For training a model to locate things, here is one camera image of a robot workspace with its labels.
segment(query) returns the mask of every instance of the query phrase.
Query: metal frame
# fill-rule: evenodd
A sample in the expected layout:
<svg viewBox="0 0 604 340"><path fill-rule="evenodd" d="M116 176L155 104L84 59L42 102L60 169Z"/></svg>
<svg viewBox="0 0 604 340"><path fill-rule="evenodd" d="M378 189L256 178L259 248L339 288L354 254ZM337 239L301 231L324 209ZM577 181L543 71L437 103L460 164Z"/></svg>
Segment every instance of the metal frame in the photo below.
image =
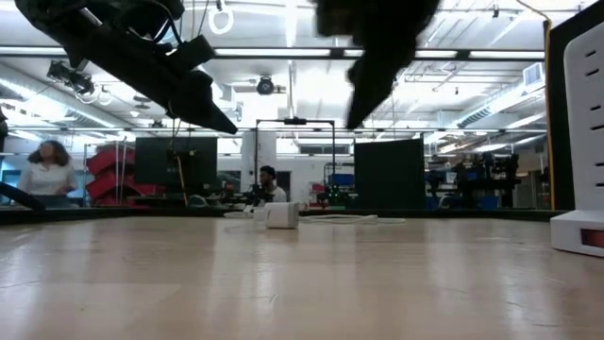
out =
<svg viewBox="0 0 604 340"><path fill-rule="evenodd" d="M214 47L214 60L357 60L362 49L354 47ZM0 58L67 59L61 46L0 45ZM419 48L415 61L544 61L543 50Z"/></svg>
<svg viewBox="0 0 604 340"><path fill-rule="evenodd" d="M260 123L272 122L272 123L287 123L291 122L292 119L257 119L256 128L254 128L254 183L258 184L258 130ZM304 119L305 123L322 123L331 125L331 160L333 162L332 178L335 178L336 174L336 122L333 120L322 120L322 119Z"/></svg>

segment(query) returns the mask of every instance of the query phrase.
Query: white shirt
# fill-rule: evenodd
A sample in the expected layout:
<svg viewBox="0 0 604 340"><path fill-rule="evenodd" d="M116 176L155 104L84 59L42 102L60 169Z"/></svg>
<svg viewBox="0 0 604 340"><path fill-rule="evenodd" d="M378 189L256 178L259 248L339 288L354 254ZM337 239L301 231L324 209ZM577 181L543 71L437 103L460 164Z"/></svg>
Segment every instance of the white shirt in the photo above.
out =
<svg viewBox="0 0 604 340"><path fill-rule="evenodd" d="M21 173L17 188L30 195L56 195L57 190L69 185L77 188L76 170L71 164L51 164L45 168L41 163L29 163Z"/></svg>
<svg viewBox="0 0 604 340"><path fill-rule="evenodd" d="M272 192L270 192L269 194L271 194L273 196L273 200L271 201L272 203L287 202L287 194L285 194L285 191L279 187L275 187L275 189ZM262 199L260 201L259 207L264 207L265 205L266 205L266 201L264 201L264 199Z"/></svg>
<svg viewBox="0 0 604 340"><path fill-rule="evenodd" d="M285 194L285 191L279 187L275 187L275 190L269 194L273 196L274 203L287 202L287 194Z"/></svg>

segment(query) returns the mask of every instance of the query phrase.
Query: black partition panel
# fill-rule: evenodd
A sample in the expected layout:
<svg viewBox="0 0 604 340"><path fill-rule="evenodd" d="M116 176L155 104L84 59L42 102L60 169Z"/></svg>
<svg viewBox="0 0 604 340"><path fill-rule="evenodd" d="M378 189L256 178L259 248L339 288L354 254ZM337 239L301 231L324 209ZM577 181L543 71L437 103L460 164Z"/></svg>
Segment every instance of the black partition panel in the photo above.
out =
<svg viewBox="0 0 604 340"><path fill-rule="evenodd" d="M363 209L424 209L424 140L356 144L355 188Z"/></svg>
<svg viewBox="0 0 604 340"><path fill-rule="evenodd" d="M573 167L571 162L568 108L564 77L564 51L576 37L604 22L604 1L598 1L576 16L551 30L549 39L548 138L550 173L552 175L552 207L555 210L575 209Z"/></svg>

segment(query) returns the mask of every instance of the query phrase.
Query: white cable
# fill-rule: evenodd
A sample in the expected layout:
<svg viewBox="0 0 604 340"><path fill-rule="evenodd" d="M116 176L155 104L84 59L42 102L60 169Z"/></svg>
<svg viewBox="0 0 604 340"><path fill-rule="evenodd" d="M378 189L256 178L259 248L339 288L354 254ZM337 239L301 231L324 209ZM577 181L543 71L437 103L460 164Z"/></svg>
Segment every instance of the white cable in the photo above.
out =
<svg viewBox="0 0 604 340"><path fill-rule="evenodd" d="M218 15L219 13L224 13L227 17L226 25L222 28L218 28L215 23L216 15ZM233 28L234 24L235 18L233 17L233 11L226 5L223 5L222 11L219 11L217 8L213 8L210 11L210 17L208 18L208 26L210 26L210 30L212 31L212 33L216 35L223 35L227 33L231 28Z"/></svg>
<svg viewBox="0 0 604 340"><path fill-rule="evenodd" d="M347 214L329 214L319 216L300 216L302 223L324 223L324 224L403 224L404 218L380 218L377 215L347 215Z"/></svg>
<svg viewBox="0 0 604 340"><path fill-rule="evenodd" d="M226 218L254 218L254 214L251 212L227 212L225 213ZM369 224L369 225L385 225L385 224L403 224L405 223L404 218L380 218L377 215L346 215L346 214L329 214L319 216L300 216L299 221L301 223L310 224L343 224L343 225L358 225L358 224Z"/></svg>

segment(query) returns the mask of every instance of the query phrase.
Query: man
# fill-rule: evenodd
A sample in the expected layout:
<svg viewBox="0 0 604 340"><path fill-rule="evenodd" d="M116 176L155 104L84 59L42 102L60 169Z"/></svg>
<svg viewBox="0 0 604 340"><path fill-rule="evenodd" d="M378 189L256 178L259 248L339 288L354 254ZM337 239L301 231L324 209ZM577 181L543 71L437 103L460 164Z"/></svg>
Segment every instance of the man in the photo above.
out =
<svg viewBox="0 0 604 340"><path fill-rule="evenodd" d="M2 113L2 108L0 108L0 152L4 152L4 140L8 136L7 119L7 116ZM4 156L0 156L0 166L2 166L3 159Z"/></svg>
<svg viewBox="0 0 604 340"><path fill-rule="evenodd" d="M264 165L260 169L260 184L262 185L262 190L266 194L270 194L273 196L273 202L287 202L287 194L283 189L277 187L275 185L275 179L277 179L277 172L275 168L269 165Z"/></svg>

